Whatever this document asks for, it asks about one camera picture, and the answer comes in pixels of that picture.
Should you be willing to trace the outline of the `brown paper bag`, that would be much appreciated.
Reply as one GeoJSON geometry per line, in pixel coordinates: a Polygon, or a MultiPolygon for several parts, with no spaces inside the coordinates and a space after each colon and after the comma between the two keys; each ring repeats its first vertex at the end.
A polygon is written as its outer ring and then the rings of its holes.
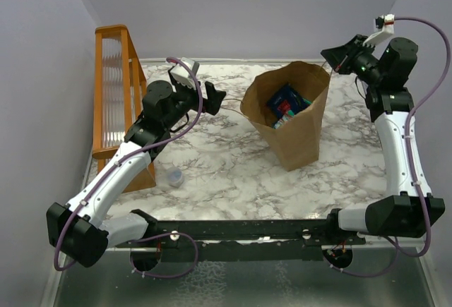
{"type": "Polygon", "coordinates": [[[330,79],[329,74],[318,65],[293,61],[256,76],[244,93],[241,113],[288,171],[319,159],[322,119],[330,79]],[[311,104],[280,128],[273,128],[277,117],[266,102],[284,85],[292,87],[311,104]]]}

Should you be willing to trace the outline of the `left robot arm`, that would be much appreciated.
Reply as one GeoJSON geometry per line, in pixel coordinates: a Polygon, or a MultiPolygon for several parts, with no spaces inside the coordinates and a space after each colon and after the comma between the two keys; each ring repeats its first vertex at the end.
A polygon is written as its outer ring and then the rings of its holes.
{"type": "Polygon", "coordinates": [[[150,83],[143,96],[143,109],[128,129],[124,142],[109,163],[78,195],[65,205],[53,203],[46,212],[49,243],[55,258],[65,253],[83,267],[93,266],[110,246],[134,240],[139,246],[151,245],[156,230],[135,213],[115,227],[107,227],[105,216],[131,181],[146,170],[165,146],[182,137],[189,127],[174,129],[189,111],[215,116],[226,97],[211,82],[205,84],[206,97],[200,85],[187,87],[176,80],[150,83]]]}

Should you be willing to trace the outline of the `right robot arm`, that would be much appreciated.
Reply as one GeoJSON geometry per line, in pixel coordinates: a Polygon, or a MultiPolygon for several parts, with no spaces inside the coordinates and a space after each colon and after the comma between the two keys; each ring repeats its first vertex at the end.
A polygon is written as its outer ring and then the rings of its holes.
{"type": "Polygon", "coordinates": [[[373,55],[364,35],[339,47],[324,49],[322,57],[340,75],[354,73],[366,84],[365,104],[378,133],[386,168],[386,197],[363,208],[338,211],[338,220],[324,227],[326,239],[340,244],[350,232],[373,236],[419,238],[445,212],[427,181],[415,140],[414,107],[405,87],[417,63],[418,46],[404,37],[393,38],[381,58],[373,55]]]}

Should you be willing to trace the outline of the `blue snack bag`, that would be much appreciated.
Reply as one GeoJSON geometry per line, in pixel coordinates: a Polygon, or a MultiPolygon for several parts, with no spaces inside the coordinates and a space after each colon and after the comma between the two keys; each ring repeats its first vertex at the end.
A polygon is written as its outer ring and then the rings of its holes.
{"type": "Polygon", "coordinates": [[[289,84],[283,85],[267,102],[266,106],[276,115],[281,117],[289,111],[294,114],[302,111],[305,106],[298,92],[289,84]]]}

